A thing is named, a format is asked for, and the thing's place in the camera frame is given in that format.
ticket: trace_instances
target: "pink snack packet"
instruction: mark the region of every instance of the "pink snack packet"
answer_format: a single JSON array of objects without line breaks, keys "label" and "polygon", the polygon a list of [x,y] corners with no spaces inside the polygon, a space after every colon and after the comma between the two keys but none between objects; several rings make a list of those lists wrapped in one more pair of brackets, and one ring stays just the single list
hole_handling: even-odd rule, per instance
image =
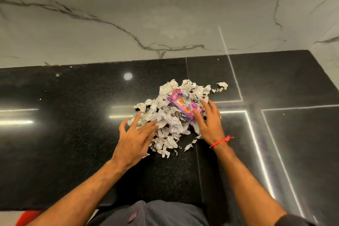
[{"label": "pink snack packet", "polygon": [[197,109],[201,114],[203,110],[189,97],[189,93],[181,89],[175,89],[167,97],[172,105],[176,106],[189,120],[194,121],[193,110]]}]

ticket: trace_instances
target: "pile of paper scraps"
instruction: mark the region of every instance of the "pile of paper scraps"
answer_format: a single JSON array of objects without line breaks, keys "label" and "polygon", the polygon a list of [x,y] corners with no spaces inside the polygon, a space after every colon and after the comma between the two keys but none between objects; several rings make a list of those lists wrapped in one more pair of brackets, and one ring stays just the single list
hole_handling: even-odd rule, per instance
[{"label": "pile of paper scraps", "polygon": [[[149,121],[157,120],[159,126],[155,137],[153,138],[150,148],[154,152],[158,152],[164,158],[167,158],[170,155],[170,152],[167,149],[174,149],[176,155],[178,152],[176,148],[180,148],[177,142],[180,140],[181,134],[189,135],[189,125],[193,126],[195,133],[198,134],[197,139],[201,138],[199,126],[194,121],[189,121],[181,111],[172,106],[167,97],[172,93],[174,89],[181,89],[189,93],[190,98],[197,103],[199,107],[202,107],[200,99],[204,99],[208,102],[208,95],[210,91],[213,93],[221,92],[224,89],[227,89],[227,84],[225,82],[217,83],[218,89],[211,89],[210,85],[206,87],[198,86],[195,82],[185,79],[182,81],[181,86],[173,79],[170,82],[162,85],[159,89],[159,96],[156,99],[147,99],[144,103],[139,103],[134,106],[135,109],[139,109],[141,112],[140,119],[138,121],[137,129],[145,125]],[[128,125],[131,125],[135,117],[128,121]],[[184,151],[187,151],[189,148],[193,147],[192,144],[196,143],[197,140],[193,140],[192,143],[188,144]]]}]

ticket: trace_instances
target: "red string bracelet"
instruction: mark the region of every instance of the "red string bracelet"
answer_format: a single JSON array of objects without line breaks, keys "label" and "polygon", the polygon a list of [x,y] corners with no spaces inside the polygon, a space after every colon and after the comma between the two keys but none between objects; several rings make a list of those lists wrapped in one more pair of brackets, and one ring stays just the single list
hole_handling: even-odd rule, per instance
[{"label": "red string bracelet", "polygon": [[212,147],[214,147],[214,146],[220,144],[221,142],[224,142],[224,141],[228,142],[231,138],[234,138],[234,137],[230,137],[230,135],[228,135],[226,138],[224,138],[224,139],[222,139],[222,140],[219,140],[219,141],[213,143],[213,144],[210,146],[210,148],[212,148]]}]

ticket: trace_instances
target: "black countertop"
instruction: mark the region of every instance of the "black countertop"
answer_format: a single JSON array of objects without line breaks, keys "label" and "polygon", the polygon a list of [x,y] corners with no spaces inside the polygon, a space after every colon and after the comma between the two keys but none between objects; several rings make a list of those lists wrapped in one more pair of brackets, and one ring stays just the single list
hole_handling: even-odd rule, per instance
[{"label": "black countertop", "polygon": [[[46,209],[87,179],[112,156],[133,106],[173,78],[227,82],[210,98],[239,158],[288,211],[339,219],[339,92],[308,51],[0,69],[0,210]],[[241,223],[203,141],[168,159],[152,153],[101,205],[140,199],[195,204],[211,225]]]}]

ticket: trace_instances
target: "person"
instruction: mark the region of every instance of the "person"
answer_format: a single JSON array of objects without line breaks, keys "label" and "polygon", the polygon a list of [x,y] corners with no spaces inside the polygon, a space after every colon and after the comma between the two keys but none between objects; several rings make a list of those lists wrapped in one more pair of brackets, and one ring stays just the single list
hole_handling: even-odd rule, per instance
[{"label": "person", "polygon": [[[195,110],[194,117],[203,139],[211,146],[225,138],[220,120],[220,111],[209,101],[201,100],[207,120]],[[83,226],[87,224],[98,203],[124,173],[146,156],[155,135],[156,121],[136,129],[140,113],[130,128],[119,127],[120,139],[112,158],[93,176],[88,178],[56,204],[32,221],[29,226]],[[250,171],[237,158],[227,142],[213,147],[228,176],[236,202],[248,226],[312,225],[303,218],[289,215],[259,184]],[[95,225],[94,217],[88,225]],[[96,225],[196,225],[208,226],[202,211],[193,205],[151,201],[138,201],[129,206],[116,208]]]}]

